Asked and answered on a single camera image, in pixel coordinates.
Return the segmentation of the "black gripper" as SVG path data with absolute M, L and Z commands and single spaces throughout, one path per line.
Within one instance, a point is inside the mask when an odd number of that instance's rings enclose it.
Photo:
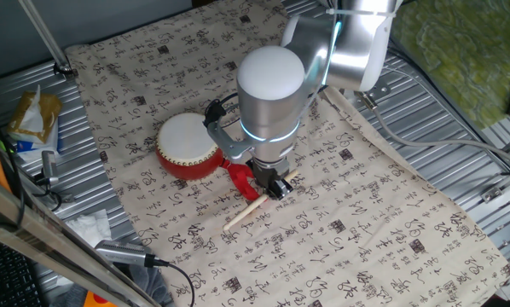
M 250 163 L 257 184 L 266 187 L 265 193 L 272 200 L 280 200 L 293 191 L 293 187 L 284 178 L 290 171 L 290 165 L 286 159 L 273 162 L 251 159 Z

